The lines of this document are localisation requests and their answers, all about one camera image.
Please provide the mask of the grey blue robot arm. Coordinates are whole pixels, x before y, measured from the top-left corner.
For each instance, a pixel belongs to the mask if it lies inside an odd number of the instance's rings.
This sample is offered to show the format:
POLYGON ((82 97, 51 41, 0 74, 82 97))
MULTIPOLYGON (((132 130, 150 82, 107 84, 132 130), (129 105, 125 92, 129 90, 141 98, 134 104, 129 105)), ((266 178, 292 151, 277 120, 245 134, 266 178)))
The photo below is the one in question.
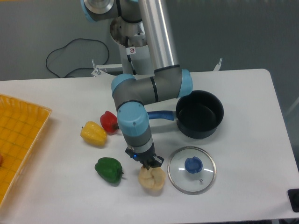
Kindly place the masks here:
POLYGON ((83 0, 91 21, 111 19, 110 35, 119 46, 123 73, 111 84, 117 122, 126 153, 145 168, 157 168, 145 105, 189 95, 192 78, 180 68, 164 0, 83 0))

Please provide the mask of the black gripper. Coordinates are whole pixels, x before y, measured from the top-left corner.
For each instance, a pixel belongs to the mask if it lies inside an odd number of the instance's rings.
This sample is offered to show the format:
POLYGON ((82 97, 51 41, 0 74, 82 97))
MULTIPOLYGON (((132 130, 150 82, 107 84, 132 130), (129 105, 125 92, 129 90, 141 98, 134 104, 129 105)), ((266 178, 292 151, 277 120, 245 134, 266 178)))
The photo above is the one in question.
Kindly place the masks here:
POLYGON ((164 162, 163 157, 158 156, 155 153, 154 146, 151 146, 147 151, 143 153, 137 153, 134 152, 133 149, 127 148, 125 150, 125 153, 127 153, 133 160, 140 162, 147 170, 149 170, 150 168, 161 167, 164 162))

